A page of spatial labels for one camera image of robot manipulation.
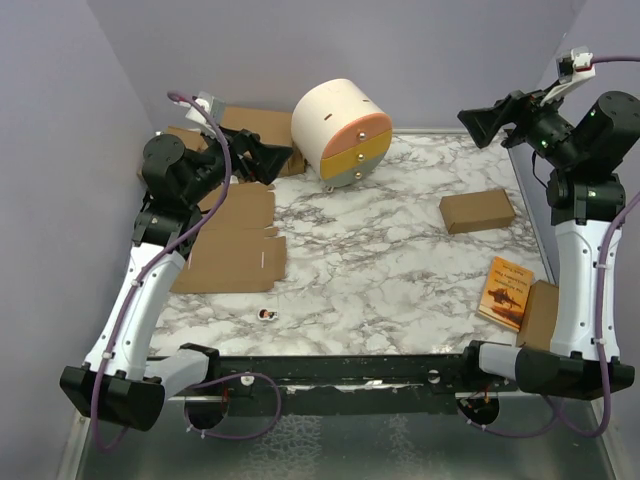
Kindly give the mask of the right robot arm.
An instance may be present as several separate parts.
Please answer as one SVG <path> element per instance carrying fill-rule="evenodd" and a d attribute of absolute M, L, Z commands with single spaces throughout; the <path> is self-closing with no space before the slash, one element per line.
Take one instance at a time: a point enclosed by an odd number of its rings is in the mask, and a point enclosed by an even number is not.
<path fill-rule="evenodd" d="M 540 91 L 515 91 L 458 118 L 479 148 L 505 125 L 505 148 L 526 143 L 553 167 L 546 198 L 559 254 L 557 320 L 548 350 L 473 341 L 461 383 L 481 391 L 495 377 L 527 393 L 594 400 L 630 387 L 635 370 L 620 361 L 614 320 L 614 266 L 622 213 L 630 203 L 615 169 L 639 139 L 639 101 L 605 92 L 576 126 Z"/>

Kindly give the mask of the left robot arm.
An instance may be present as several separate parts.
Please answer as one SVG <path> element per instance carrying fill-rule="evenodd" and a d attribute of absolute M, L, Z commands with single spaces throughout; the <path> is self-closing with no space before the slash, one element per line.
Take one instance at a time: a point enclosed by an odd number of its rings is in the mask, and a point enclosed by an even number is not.
<path fill-rule="evenodd" d="M 220 385 L 219 353 L 187 343 L 159 362 L 149 362 L 151 337 L 170 288 L 196 236 L 221 207 L 200 202 L 230 179 L 272 183 L 291 157 L 289 146 L 262 143 L 248 130 L 203 135 L 205 148 L 187 147 L 162 133 L 143 149 L 146 193 L 135 221 L 126 276 L 103 331 L 79 367 L 67 366 L 60 387 L 80 414 L 126 429 L 149 430 L 165 402 L 192 387 L 206 395 Z"/>

